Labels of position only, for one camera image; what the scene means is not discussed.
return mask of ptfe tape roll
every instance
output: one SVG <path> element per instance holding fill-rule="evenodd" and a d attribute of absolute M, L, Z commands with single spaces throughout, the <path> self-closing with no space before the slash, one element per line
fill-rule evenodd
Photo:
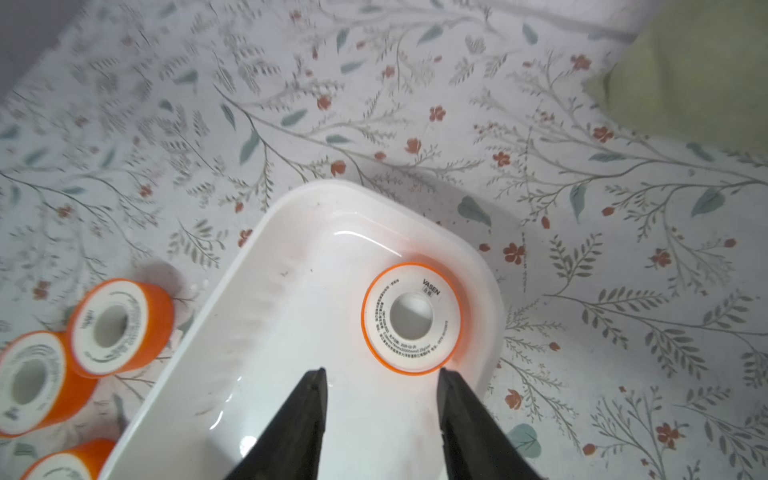
<path fill-rule="evenodd" d="M 75 370 L 100 378 L 149 364 L 174 329 L 174 304 L 149 283 L 115 279 L 94 288 L 67 329 Z"/>
<path fill-rule="evenodd" d="M 96 480 L 114 442 L 96 439 L 40 458 L 20 480 Z"/>
<path fill-rule="evenodd" d="M 0 435 L 14 437 L 71 418 L 88 402 L 95 379 L 74 372 L 66 335 L 32 332 L 0 356 Z"/>
<path fill-rule="evenodd" d="M 381 273 L 362 302 L 362 334 L 387 368 L 423 375 L 445 365 L 462 331 L 462 309 L 445 277 L 422 263 Z"/>

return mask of floral tablecloth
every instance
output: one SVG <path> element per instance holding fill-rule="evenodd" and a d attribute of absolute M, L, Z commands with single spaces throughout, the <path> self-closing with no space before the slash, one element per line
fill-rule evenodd
<path fill-rule="evenodd" d="M 765 478 L 768 158 L 626 131 L 626 45 L 483 0 L 95 0 L 0 110 L 0 341 L 111 277 L 177 330 L 0 477 L 116 439 L 265 209 L 318 178 L 476 246 L 508 306 L 485 404 L 545 477 Z"/>

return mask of white plastic container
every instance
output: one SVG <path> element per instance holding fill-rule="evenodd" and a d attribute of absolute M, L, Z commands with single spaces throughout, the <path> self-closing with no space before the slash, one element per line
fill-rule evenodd
<path fill-rule="evenodd" d="M 254 229 L 100 478 L 223 478 L 302 374 L 321 366 L 329 388 L 319 478 L 445 475 L 438 373 L 393 372 L 362 336 L 370 283 L 408 261 L 432 265 L 458 287 L 467 322 L 446 367 L 482 398 L 504 325 L 482 258 L 370 190 L 318 181 L 285 195 Z"/>

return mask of red flower print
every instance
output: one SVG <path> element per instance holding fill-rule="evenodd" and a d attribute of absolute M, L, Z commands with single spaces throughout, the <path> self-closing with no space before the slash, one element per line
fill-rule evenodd
<path fill-rule="evenodd" d="M 517 390 L 507 389 L 507 392 L 509 392 L 509 395 L 504 398 L 504 401 L 507 402 L 507 405 L 509 405 L 510 409 L 519 410 L 523 404 L 523 398 L 520 396 Z"/>
<path fill-rule="evenodd" d="M 493 156 L 493 159 L 496 160 L 496 163 L 499 167 L 504 167 L 505 165 L 509 165 L 509 155 L 504 153 L 503 151 L 498 152 L 496 155 Z"/>
<path fill-rule="evenodd" d="M 589 66 L 592 65 L 592 60 L 587 58 L 587 55 L 584 54 L 579 56 L 571 55 L 571 63 L 574 65 L 574 70 L 589 70 Z"/>
<path fill-rule="evenodd" d="M 335 177 L 336 174 L 343 175 L 346 171 L 346 164 L 344 160 L 337 160 L 331 164 L 331 174 Z"/>
<path fill-rule="evenodd" d="M 237 241 L 237 246 L 240 248 L 243 248 L 243 245 L 248 241 L 248 237 L 253 233 L 253 229 L 249 228 L 248 230 L 241 230 L 240 231 L 240 239 Z"/>
<path fill-rule="evenodd" d="M 517 245 L 514 243 L 510 243 L 509 247 L 504 249 L 504 260 L 507 260 L 509 263 L 515 263 L 515 265 L 520 265 L 523 262 L 523 255 L 525 255 L 525 247 L 522 245 L 518 248 Z"/>
<path fill-rule="evenodd" d="M 56 214 L 59 218 L 69 218 L 69 216 L 72 213 L 72 207 L 69 205 L 64 205 L 63 207 L 59 207 L 56 209 Z"/>
<path fill-rule="evenodd" d="M 331 107 L 331 99 L 323 95 L 317 99 L 317 107 L 320 110 L 328 110 Z"/>
<path fill-rule="evenodd" d="M 410 154 L 417 155 L 422 149 L 422 141 L 418 138 L 409 138 L 406 143 L 408 144 L 406 151 Z"/>
<path fill-rule="evenodd" d="M 672 258 L 670 257 L 670 253 L 666 250 L 662 250 L 661 248 L 656 249 L 656 255 L 653 255 L 650 258 L 650 261 L 653 263 L 653 267 L 658 266 L 667 266 L 670 263 L 672 263 Z"/>
<path fill-rule="evenodd" d="M 32 290 L 32 297 L 35 300 L 45 300 L 48 298 L 48 287 L 51 286 L 50 282 L 40 280 L 38 285 Z"/>
<path fill-rule="evenodd" d="M 664 423 L 662 426 L 656 427 L 657 439 L 661 443 L 666 443 L 667 448 L 674 450 L 674 441 L 679 439 L 682 435 L 677 429 L 673 430 L 670 424 Z"/>
<path fill-rule="evenodd" d="M 429 121 L 442 121 L 442 118 L 445 116 L 445 110 L 442 109 L 441 105 L 438 105 L 437 107 L 430 107 L 429 109 Z"/>
<path fill-rule="evenodd" d="M 614 137 L 614 132 L 609 130 L 608 127 L 599 127 L 594 129 L 592 136 L 597 138 L 600 143 L 604 144 Z"/>

